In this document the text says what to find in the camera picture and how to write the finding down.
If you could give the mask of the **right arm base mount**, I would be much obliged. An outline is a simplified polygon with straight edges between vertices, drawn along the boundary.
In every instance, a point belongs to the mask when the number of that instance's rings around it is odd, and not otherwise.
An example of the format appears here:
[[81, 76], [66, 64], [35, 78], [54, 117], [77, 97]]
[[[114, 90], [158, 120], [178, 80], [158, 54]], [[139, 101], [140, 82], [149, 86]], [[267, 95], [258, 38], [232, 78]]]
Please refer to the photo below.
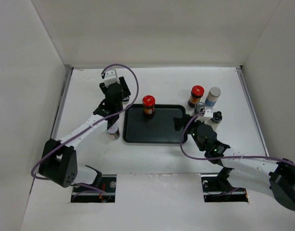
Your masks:
[[244, 188], [235, 188], [228, 182], [230, 168], [217, 174], [201, 175], [203, 199], [206, 203], [249, 202]]

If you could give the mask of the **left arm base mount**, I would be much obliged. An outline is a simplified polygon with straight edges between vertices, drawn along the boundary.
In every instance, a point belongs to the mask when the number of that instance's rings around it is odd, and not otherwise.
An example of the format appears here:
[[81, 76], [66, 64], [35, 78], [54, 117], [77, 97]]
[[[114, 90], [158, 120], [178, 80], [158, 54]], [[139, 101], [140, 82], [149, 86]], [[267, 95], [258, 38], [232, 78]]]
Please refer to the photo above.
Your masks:
[[78, 170], [79, 176], [73, 185], [72, 203], [114, 203], [117, 176], [104, 175], [99, 170], [86, 165]]

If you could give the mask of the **red lid chili jar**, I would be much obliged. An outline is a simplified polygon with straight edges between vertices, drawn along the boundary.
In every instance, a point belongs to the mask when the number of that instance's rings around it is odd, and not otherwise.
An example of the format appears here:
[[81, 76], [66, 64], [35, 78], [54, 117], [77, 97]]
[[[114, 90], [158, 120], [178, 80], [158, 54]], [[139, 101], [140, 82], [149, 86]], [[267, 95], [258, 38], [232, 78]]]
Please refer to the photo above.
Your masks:
[[142, 99], [142, 105], [143, 105], [143, 115], [146, 118], [152, 118], [155, 114], [155, 103], [156, 100], [151, 95], [146, 95]]

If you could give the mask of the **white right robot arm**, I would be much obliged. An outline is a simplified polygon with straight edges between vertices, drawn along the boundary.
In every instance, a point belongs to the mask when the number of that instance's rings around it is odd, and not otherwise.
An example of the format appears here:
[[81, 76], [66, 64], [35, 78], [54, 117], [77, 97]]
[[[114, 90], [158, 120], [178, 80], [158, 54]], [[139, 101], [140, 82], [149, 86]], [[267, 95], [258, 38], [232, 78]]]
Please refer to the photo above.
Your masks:
[[183, 135], [191, 135], [203, 157], [184, 154], [187, 158], [209, 161], [222, 167], [217, 185], [226, 191], [244, 188], [274, 198], [283, 207], [295, 211], [295, 164], [288, 159], [245, 155], [235, 151], [217, 138], [210, 125], [185, 115], [174, 118], [174, 128]]

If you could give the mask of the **silver lid blue shaker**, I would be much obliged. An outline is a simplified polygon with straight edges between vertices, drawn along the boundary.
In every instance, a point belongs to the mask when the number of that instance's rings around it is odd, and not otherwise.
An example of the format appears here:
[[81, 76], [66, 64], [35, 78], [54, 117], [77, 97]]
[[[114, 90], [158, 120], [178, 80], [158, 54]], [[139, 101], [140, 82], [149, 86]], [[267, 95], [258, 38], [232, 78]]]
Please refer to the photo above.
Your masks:
[[123, 109], [125, 109], [127, 107], [127, 105], [129, 104], [130, 101], [126, 101], [126, 100], [123, 100], [122, 101], [122, 106], [123, 106]]

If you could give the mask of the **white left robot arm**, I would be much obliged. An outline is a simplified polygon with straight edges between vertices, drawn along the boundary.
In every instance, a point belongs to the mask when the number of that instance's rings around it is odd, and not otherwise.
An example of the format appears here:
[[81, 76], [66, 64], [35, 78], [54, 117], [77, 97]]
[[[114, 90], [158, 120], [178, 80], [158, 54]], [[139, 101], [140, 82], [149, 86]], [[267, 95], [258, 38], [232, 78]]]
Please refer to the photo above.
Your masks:
[[39, 174], [66, 188], [83, 183], [91, 192], [101, 188], [100, 171], [84, 165], [79, 166], [77, 155], [98, 135], [107, 132], [119, 136], [119, 112], [131, 95], [124, 77], [107, 77], [100, 83], [104, 100], [81, 126], [59, 139], [49, 139], [43, 150]]

